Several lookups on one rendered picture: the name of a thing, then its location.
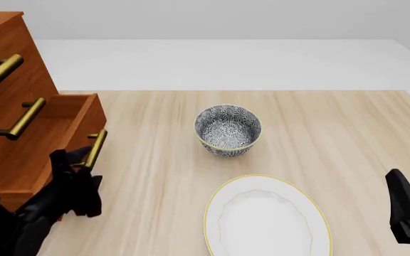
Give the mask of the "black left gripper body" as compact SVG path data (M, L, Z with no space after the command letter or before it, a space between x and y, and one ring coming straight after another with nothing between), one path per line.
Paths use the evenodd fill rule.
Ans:
M57 149L50 154L53 182L62 191L61 199L65 212L73 210L77 216L97 217L102 213L102 200L97 191L86 193L80 186L80 172L92 170L78 167L77 170L67 164L64 149Z

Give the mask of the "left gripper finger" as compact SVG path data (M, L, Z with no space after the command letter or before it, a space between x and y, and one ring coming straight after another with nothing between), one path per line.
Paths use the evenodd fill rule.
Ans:
M80 186L86 192L97 191L102 183L103 176L92 175L89 170L80 172Z
M85 163L85 157L90 153L91 146L83 146L74 151L65 153L65 159L70 166L81 166Z

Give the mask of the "short brass drawer handle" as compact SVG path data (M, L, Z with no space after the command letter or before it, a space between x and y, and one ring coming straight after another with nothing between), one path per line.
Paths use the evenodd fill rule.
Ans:
M90 170L94 168L94 165L98 159L99 153L106 140L107 134L108 132L106 129L101 129L98 134L88 135L89 139L94 139L95 141L91 145L92 149L90 153L85 157L85 163L81 165L80 167L88 168Z

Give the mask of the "wooden cabinet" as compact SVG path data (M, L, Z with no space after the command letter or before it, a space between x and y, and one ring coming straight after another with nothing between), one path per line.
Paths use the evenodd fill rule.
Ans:
M50 153L105 140L99 97L58 93L20 12L0 12L0 203L9 211L51 179Z

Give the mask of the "white oval plate, yellow rim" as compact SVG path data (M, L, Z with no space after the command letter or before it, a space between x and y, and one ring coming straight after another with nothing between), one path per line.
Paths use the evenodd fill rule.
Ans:
M304 191L250 174L224 183L204 213L210 256L332 256L330 227Z

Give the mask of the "blue-white patterned bowl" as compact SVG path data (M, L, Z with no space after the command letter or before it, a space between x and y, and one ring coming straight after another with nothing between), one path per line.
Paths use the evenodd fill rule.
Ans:
M236 157L259 140L262 125L250 110L222 104L202 110L194 121L194 131L202 146L213 155Z

